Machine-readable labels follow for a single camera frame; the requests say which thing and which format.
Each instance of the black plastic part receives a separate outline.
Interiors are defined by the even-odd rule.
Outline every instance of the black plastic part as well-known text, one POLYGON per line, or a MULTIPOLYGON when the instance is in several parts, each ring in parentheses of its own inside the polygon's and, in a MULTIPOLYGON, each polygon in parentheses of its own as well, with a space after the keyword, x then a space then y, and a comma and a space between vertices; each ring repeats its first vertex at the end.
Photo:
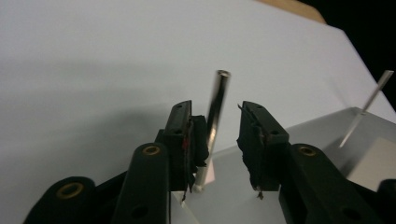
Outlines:
POLYGON ((318 148, 291 146, 287 170, 307 208, 304 223, 382 223, 318 148))
POLYGON ((169 150, 171 191, 191 189, 197 166, 205 166, 209 155, 206 136, 205 117, 191 114, 191 101, 172 107, 165 129, 155 139, 169 150))
POLYGON ((289 134, 261 105, 245 101, 242 111, 239 148, 255 190, 277 191, 282 174, 282 158, 289 144, 289 134))
POLYGON ((379 184, 377 191, 378 212, 386 223, 396 223, 396 179, 387 179, 379 184))
POLYGON ((58 181, 44 193, 24 223, 91 223, 94 193, 95 185, 89 178, 72 176, 58 181))
POLYGON ((138 147, 111 223, 167 223, 168 191, 169 155, 166 146, 150 143, 138 147))

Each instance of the thin metal pin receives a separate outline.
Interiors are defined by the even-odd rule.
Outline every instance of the thin metal pin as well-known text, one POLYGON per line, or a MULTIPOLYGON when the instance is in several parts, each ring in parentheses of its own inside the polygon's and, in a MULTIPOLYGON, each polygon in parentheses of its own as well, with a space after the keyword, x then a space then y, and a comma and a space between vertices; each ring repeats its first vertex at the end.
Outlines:
POLYGON ((363 119, 364 115, 366 115, 368 108, 370 105, 373 103, 375 97, 378 95, 378 93, 384 88, 385 84, 387 84, 388 80, 390 77, 393 75, 393 71, 390 70, 385 70, 384 74, 382 77, 378 80, 378 85, 376 86, 375 90, 371 94, 370 98, 367 100, 366 104, 364 105, 363 109, 361 112, 352 120, 352 123, 350 124, 349 128, 346 131, 345 137, 343 141, 341 141, 341 144, 338 148, 341 148, 344 146, 344 144, 347 142, 347 139, 352 135, 352 133, 355 131, 355 129, 358 127, 359 123, 363 119))

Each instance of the metal rod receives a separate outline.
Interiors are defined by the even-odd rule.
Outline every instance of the metal rod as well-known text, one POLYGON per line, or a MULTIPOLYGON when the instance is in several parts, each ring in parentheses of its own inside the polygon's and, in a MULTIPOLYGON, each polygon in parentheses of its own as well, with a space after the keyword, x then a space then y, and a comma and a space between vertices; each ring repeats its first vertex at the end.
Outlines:
MULTIPOLYGON (((224 99, 224 94, 227 90, 228 80, 231 74, 224 70, 219 70, 216 76, 215 88, 213 90, 212 100, 210 103, 209 114, 207 115, 207 148, 209 150, 209 156, 206 159, 208 165, 211 157, 213 146, 215 145, 216 135, 218 131, 219 116, 221 112, 221 106, 224 99)), ((205 180, 207 175, 207 167, 198 169, 194 190, 201 192, 205 186, 205 180)))
POLYGON ((341 144, 338 148, 341 148, 344 146, 344 144, 347 142, 347 139, 352 135, 352 133, 355 131, 355 129, 358 127, 359 123, 363 119, 363 116, 366 115, 367 109, 370 107, 370 105, 373 103, 375 97, 378 95, 378 93, 384 88, 385 84, 387 84, 388 80, 390 77, 393 75, 393 71, 390 70, 385 70, 384 74, 382 77, 378 80, 378 84, 371 94, 370 98, 367 100, 366 104, 364 105, 363 109, 361 112, 352 120, 352 123, 349 125, 349 128, 346 131, 346 135, 344 139, 341 141, 341 144))

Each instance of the metal tube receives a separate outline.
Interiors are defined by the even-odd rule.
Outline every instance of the metal tube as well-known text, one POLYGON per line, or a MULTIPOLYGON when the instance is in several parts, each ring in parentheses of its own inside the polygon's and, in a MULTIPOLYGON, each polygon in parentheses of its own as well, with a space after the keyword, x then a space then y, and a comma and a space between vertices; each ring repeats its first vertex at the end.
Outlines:
MULTIPOLYGON (((207 148, 209 150, 209 156, 206 159, 206 164, 208 165, 211 157, 213 146, 215 144, 219 115, 221 112, 221 106, 224 99, 224 94, 227 90, 228 80, 231 74, 227 71, 219 70, 216 76, 215 88, 213 90, 212 100, 210 103, 209 114, 207 115, 207 148)), ((194 190, 201 192, 205 186, 205 180, 207 175, 207 167, 202 167, 198 169, 194 190)))

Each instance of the white surface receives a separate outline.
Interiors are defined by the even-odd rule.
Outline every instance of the white surface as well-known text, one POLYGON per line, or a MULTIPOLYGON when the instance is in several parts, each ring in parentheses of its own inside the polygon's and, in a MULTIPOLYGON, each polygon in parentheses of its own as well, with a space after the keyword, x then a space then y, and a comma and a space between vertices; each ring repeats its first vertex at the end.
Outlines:
POLYGON ((385 138, 378 138, 348 179, 367 189, 377 191, 382 180, 396 178, 395 158, 396 143, 385 138))
MULTIPOLYGON (((375 88, 342 31, 254 1, 3 1, 2 220, 20 223, 59 179, 125 170, 172 105, 206 114, 218 69, 233 76, 217 150, 235 145, 244 100, 287 128, 375 88)), ((396 122, 382 93, 369 111, 396 122)))

